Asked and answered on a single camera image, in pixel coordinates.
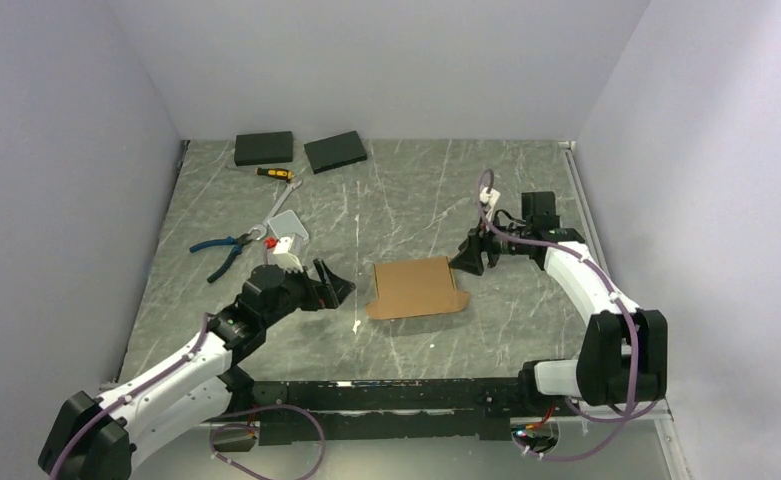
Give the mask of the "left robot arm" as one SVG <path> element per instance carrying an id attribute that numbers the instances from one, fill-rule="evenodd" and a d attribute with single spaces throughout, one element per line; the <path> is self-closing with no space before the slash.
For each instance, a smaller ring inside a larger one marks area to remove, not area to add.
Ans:
<path id="1" fill-rule="evenodd" d="M 38 457 L 52 479 L 127 479 L 156 450 L 204 420 L 245 417 L 256 405 L 255 381 L 240 364 L 268 330 L 301 310 L 336 309 L 355 290 L 324 261 L 316 278 L 303 269 L 254 268 L 233 301 L 206 313 L 198 333 L 139 376 L 61 406 Z"/>

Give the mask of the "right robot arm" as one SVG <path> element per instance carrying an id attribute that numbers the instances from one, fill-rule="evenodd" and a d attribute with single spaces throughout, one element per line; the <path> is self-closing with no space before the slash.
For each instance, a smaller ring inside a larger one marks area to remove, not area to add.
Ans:
<path id="1" fill-rule="evenodd" d="M 449 262 L 476 276 L 503 256 L 523 256 L 567 294 L 585 325 L 578 353 L 571 359 L 534 360 L 518 374 L 517 401 L 523 411 L 540 415 L 556 397 L 591 406 L 633 409 L 658 401 L 667 390 L 668 322 L 658 310 L 644 309 L 625 295 L 593 258 L 583 236 L 565 228 L 550 191 L 525 192 L 521 216 L 509 216 L 496 204 L 492 187 L 477 195 L 478 224 L 471 228 Z"/>

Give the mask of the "brown cardboard box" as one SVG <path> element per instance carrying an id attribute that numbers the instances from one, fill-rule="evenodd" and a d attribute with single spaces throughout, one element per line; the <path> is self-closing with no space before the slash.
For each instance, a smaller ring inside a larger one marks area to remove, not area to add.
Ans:
<path id="1" fill-rule="evenodd" d="M 375 264 L 372 320 L 395 320 L 463 311 L 470 293 L 460 290 L 446 256 Z"/>

